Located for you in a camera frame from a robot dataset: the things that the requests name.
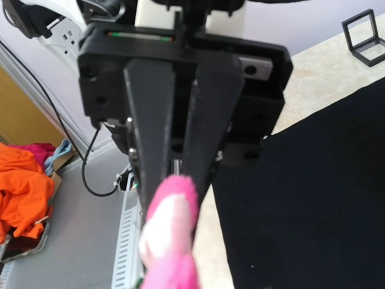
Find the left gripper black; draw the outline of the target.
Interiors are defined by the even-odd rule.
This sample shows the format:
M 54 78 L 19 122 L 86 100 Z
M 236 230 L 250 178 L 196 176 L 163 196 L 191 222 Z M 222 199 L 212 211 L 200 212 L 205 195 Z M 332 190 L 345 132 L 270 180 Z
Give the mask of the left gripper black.
M 257 161 L 263 138 L 272 133 L 282 112 L 293 70 L 284 46 L 203 32 L 186 48 L 179 40 L 178 30 L 99 22 L 79 41 L 86 116 L 96 125 L 125 120 L 130 111 L 135 146 L 129 156 L 144 214 L 168 173 L 173 104 L 173 156 L 180 157 L 185 136 L 182 172 L 194 181 L 201 204 L 231 118 L 223 163 Z M 235 60 L 209 65 L 229 56 Z

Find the flower brooch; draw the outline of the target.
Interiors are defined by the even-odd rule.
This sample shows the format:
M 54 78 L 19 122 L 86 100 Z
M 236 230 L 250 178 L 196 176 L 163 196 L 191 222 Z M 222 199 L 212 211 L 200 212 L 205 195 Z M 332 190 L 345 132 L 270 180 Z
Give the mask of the flower brooch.
M 163 180 L 140 235 L 146 268 L 141 288 L 200 288 L 192 247 L 198 217 L 198 193 L 191 177 L 171 175 Z

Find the black t-shirt blue logo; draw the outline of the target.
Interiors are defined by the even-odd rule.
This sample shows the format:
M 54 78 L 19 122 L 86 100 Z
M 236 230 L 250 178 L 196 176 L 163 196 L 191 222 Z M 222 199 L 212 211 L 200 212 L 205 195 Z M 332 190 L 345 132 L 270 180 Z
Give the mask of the black t-shirt blue logo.
M 235 288 L 384 287 L 384 80 L 213 183 Z

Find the black brooch stand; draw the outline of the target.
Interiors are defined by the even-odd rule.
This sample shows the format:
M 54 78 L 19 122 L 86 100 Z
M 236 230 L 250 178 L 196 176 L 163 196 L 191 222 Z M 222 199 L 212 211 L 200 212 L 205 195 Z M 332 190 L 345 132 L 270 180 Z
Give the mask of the black brooch stand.
M 371 24 L 372 35 L 370 37 L 368 37 L 367 39 L 364 39 L 363 41 L 354 45 L 352 43 L 349 25 L 351 25 L 352 23 L 357 22 L 360 19 L 363 19 L 365 17 L 369 18 L 369 21 Z M 368 67 L 373 67 L 373 66 L 384 61 L 384 53 L 380 54 L 379 56 L 374 57 L 373 59 L 369 59 L 368 57 L 363 55 L 363 53 L 365 51 L 367 51 L 370 48 L 373 48 L 374 46 L 380 45 L 380 46 L 384 47 L 384 39 L 382 39 L 379 36 L 377 23 L 375 20 L 375 14 L 374 14 L 373 9 L 367 9 L 367 10 L 343 21 L 342 22 L 342 28 L 343 28 L 343 33 L 345 35 L 345 40 L 347 43 L 348 50 L 356 59 L 358 59 L 359 61 L 361 61 L 363 64 L 365 64 Z

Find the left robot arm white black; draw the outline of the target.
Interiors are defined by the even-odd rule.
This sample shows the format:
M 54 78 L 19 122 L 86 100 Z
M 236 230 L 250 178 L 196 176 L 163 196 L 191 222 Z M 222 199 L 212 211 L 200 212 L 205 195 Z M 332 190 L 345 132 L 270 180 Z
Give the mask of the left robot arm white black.
M 128 156 L 148 209 L 168 175 L 203 199 L 218 168 L 255 162 L 293 70 L 288 50 L 229 35 L 244 1 L 4 1 L 79 79 L 84 113 Z

